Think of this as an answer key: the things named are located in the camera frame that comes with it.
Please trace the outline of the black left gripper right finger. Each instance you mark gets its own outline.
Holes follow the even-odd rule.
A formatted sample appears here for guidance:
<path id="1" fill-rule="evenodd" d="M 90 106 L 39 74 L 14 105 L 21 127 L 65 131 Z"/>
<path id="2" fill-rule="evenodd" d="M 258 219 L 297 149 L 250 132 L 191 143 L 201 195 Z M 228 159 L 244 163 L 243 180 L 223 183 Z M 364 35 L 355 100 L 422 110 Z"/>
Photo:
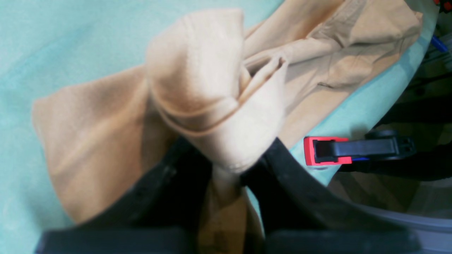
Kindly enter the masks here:
<path id="1" fill-rule="evenodd" d="M 265 254 L 421 254 L 416 233 L 338 198 L 275 139 L 242 175 L 262 219 Z"/>

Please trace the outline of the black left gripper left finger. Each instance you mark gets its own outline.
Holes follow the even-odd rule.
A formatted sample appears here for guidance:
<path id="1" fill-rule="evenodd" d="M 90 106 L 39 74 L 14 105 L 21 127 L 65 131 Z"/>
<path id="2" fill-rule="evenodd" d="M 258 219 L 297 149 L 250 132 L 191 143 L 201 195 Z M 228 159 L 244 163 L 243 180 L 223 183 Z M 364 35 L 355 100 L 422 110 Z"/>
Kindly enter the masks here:
<path id="1" fill-rule="evenodd" d="M 42 234 L 37 254 L 197 254 L 212 163 L 180 138 L 104 212 Z"/>

